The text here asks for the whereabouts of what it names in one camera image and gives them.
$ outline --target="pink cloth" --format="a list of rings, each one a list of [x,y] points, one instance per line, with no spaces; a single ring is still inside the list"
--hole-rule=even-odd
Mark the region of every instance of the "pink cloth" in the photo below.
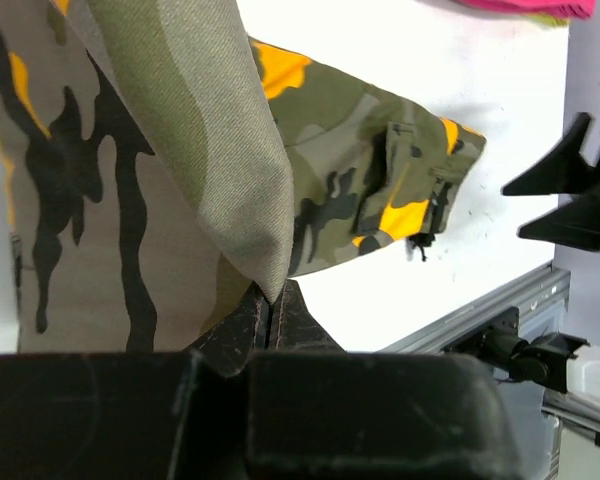
[[[457,0],[471,7],[502,13],[546,13],[556,18],[588,19],[596,0]]]

